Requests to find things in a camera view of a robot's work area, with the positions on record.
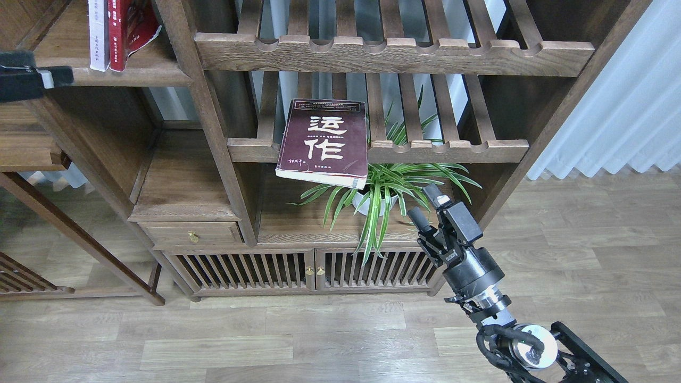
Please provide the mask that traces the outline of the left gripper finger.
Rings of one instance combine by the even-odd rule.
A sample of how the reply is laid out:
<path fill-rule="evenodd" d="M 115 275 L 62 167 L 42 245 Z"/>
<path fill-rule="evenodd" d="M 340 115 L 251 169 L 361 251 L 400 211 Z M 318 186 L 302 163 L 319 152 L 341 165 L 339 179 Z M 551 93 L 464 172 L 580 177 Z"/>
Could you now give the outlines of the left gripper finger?
<path fill-rule="evenodd" d="M 70 86 L 71 67 L 39 68 L 32 51 L 1 52 L 1 102 L 15 102 L 43 97 L 45 89 Z"/>

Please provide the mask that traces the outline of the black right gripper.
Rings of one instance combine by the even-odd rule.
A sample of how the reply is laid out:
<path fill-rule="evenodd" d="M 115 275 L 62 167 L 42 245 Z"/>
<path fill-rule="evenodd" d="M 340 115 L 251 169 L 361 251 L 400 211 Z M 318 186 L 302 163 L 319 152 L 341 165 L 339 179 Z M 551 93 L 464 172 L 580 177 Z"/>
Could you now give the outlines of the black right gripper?
<path fill-rule="evenodd" d="M 423 188 L 438 216 L 438 232 L 419 207 L 407 211 L 418 229 L 418 244 L 436 267 L 445 265 L 443 277 L 457 303 L 472 320 L 510 320 L 510 298 L 497 288 L 504 272 L 487 249 L 472 246 L 483 232 L 466 204 L 455 203 L 435 184 Z"/>

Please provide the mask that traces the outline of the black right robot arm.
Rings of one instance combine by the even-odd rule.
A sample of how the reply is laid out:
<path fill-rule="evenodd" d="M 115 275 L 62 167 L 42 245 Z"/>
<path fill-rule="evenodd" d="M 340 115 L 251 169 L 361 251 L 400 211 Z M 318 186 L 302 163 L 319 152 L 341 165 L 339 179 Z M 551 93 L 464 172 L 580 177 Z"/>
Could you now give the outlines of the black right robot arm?
<path fill-rule="evenodd" d="M 538 382 L 533 372 L 557 363 L 564 382 L 624 382 L 625 378 L 596 354 L 565 324 L 550 329 L 520 324 L 508 308 L 511 299 L 498 284 L 504 272 L 487 249 L 474 246 L 483 236 L 477 221 L 462 202 L 454 202 L 435 184 L 423 189 L 435 208 L 434 227 L 420 208 L 408 211 L 418 228 L 418 244 L 453 290 L 448 302 L 462 308 L 476 325 L 476 344 L 487 361 L 513 382 Z"/>

